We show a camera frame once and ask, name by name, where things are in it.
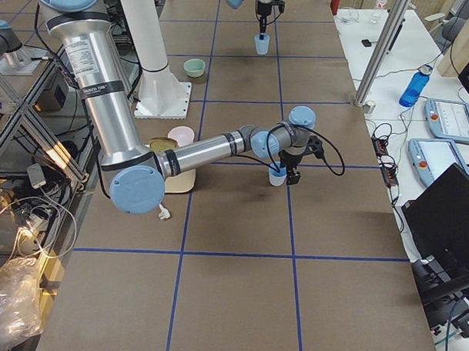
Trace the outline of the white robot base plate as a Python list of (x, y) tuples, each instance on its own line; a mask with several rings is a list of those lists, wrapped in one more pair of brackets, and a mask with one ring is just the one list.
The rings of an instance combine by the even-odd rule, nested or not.
[(184, 119), (187, 117), (192, 92), (190, 82), (177, 82), (169, 87), (141, 84), (135, 117), (139, 119)]

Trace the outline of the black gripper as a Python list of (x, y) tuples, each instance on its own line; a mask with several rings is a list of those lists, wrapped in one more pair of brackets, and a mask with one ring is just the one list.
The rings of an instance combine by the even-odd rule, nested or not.
[(304, 154), (292, 154), (286, 150), (279, 152), (280, 166), (286, 170), (286, 184), (296, 185), (299, 183), (301, 174), (297, 166), (302, 162)]
[(285, 11), (285, 1), (284, 0), (256, 0), (256, 15), (258, 16), (258, 21), (260, 23), (260, 33), (259, 39), (265, 39), (266, 36), (266, 27), (267, 27), (267, 17), (272, 12), (273, 8), (277, 7), (280, 14)]

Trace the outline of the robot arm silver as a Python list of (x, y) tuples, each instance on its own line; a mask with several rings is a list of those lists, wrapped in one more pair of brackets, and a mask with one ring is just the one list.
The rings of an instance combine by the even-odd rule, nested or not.
[(202, 165), (252, 151), (261, 159), (279, 155), (288, 183), (299, 181), (300, 163), (314, 132), (316, 113), (292, 109), (272, 128), (254, 125), (200, 142), (151, 151), (136, 131), (137, 115), (178, 119), (186, 116), (188, 82), (171, 73), (154, 0), (120, 0), (142, 67), (137, 112), (111, 40), (103, 0), (39, 0), (49, 33), (59, 39), (78, 83), (102, 147), (101, 167), (115, 207), (128, 214), (150, 212), (161, 203), (166, 180)]
[[(244, 0), (226, 0), (226, 3), (232, 9), (238, 9)], [(277, 7), (278, 16), (275, 17), (275, 20), (269, 22), (268, 18), (270, 17), (273, 8)], [(266, 28), (268, 24), (274, 23), (280, 15), (285, 11), (285, 1), (284, 0), (256, 0), (255, 1), (255, 16), (256, 20), (259, 22), (259, 34), (257, 39), (263, 41), (267, 37)]]

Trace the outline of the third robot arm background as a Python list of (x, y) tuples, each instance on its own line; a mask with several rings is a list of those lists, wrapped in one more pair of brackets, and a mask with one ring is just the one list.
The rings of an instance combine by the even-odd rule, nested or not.
[(10, 69), (21, 70), (32, 63), (22, 41), (7, 21), (0, 19), (0, 59), (4, 58)]

